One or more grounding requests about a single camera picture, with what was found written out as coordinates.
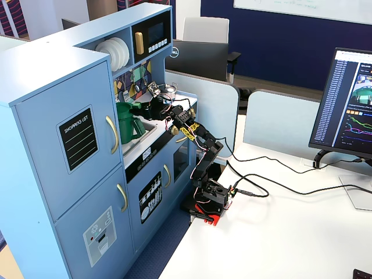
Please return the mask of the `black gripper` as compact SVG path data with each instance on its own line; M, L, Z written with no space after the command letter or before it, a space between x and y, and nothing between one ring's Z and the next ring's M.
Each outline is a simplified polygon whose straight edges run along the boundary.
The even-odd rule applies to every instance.
M161 100L151 100L143 102L140 110L136 111L137 116L141 116L146 120L164 120L174 108L171 104L166 104Z

